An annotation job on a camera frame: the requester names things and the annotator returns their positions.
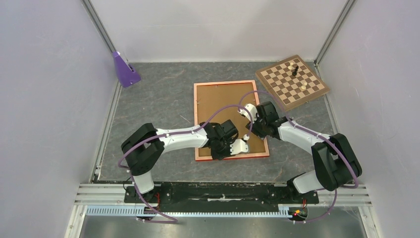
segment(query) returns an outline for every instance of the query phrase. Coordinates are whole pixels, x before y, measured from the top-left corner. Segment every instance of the white cable tray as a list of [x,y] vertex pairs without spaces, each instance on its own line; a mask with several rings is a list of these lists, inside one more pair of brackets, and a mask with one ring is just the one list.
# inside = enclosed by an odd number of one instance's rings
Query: white cable tray
[[[156,214],[144,213],[145,206],[99,206],[89,205],[88,216],[138,216],[154,217]],[[289,207],[279,207],[278,212],[164,212],[173,217],[277,217],[290,218]]]

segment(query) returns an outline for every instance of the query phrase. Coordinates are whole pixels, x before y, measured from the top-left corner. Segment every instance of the brown board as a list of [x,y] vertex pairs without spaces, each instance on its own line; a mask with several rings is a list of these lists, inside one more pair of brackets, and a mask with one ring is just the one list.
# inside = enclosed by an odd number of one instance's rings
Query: brown board
[[279,106],[286,111],[329,91],[328,86],[316,72],[312,71],[298,55],[259,69],[256,76],[267,91],[280,100]]
[[[211,82],[211,83],[195,83],[194,84],[194,122],[198,125],[207,121],[220,108],[238,104],[241,97],[256,90],[254,80],[229,81],[229,82]],[[242,105],[248,103],[258,105],[260,103],[257,93],[251,93],[244,98]],[[245,117],[238,113],[237,107],[231,107],[217,114],[211,122],[223,123],[231,120],[239,131],[239,137],[242,138],[248,129],[245,128],[249,122]],[[251,133],[248,140],[250,152],[248,154],[240,154],[225,159],[241,159],[269,156],[267,139],[261,140]],[[209,148],[196,148],[196,161],[212,160]]]

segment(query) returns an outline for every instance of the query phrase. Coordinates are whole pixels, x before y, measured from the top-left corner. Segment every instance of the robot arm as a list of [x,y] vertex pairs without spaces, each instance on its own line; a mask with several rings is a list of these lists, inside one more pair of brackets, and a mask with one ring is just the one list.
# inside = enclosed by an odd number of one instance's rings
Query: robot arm
[[208,123],[202,129],[197,126],[183,129],[158,129],[151,123],[142,125],[121,145],[126,153],[136,144],[152,136],[162,135],[149,142],[148,146],[142,145],[127,157],[126,161],[130,172],[141,193],[146,193],[154,188],[151,169],[161,154],[183,148],[210,148],[212,158],[222,160],[226,157],[240,153],[248,153],[246,141],[248,136],[238,139],[238,130],[231,120],[222,124]]
[[[253,122],[249,122],[247,128],[249,128],[250,123],[253,123],[253,134],[261,139],[271,136],[278,140],[290,142],[312,155],[315,170],[287,181],[288,187],[295,196],[321,188],[333,191],[353,179],[344,162],[340,159],[333,159],[333,156],[337,155],[336,152],[319,138],[320,135],[331,141],[343,153],[356,176],[359,177],[362,174],[362,168],[344,135],[338,133],[330,136],[299,125],[299,127],[314,132],[315,136],[298,129],[296,128],[298,124],[295,121],[292,121],[295,124],[293,126],[286,117],[279,118],[272,102],[265,102],[258,106],[247,104],[245,108],[252,114]],[[239,113],[249,119],[244,110],[240,110]]]

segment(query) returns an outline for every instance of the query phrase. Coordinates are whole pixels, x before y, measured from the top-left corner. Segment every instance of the gray mat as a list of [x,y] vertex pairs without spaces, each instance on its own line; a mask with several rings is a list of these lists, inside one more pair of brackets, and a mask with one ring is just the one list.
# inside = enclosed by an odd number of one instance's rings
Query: gray mat
[[[116,165],[122,156],[120,145],[144,123],[163,129],[193,126],[194,83],[254,79],[257,88],[264,90],[255,71],[270,64],[273,62],[133,64],[143,80],[122,89],[99,180],[128,178]],[[260,102],[270,100],[269,96],[259,96]],[[293,109],[290,116],[315,131],[333,133],[322,97]],[[208,162],[195,162],[192,148],[172,151],[160,157],[152,176],[155,181],[287,181],[314,169],[311,155],[295,145],[269,138],[268,146],[268,158]]]

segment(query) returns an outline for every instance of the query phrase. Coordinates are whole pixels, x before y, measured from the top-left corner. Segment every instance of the black mounting plate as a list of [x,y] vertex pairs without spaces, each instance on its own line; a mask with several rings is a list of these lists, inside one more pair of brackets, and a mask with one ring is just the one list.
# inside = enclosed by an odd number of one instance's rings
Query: black mounting plate
[[[155,182],[143,196],[157,203],[156,193],[162,212],[277,212],[279,204],[319,203],[316,191],[292,199],[289,188],[279,183]],[[134,186],[127,186],[124,202],[142,203]]]

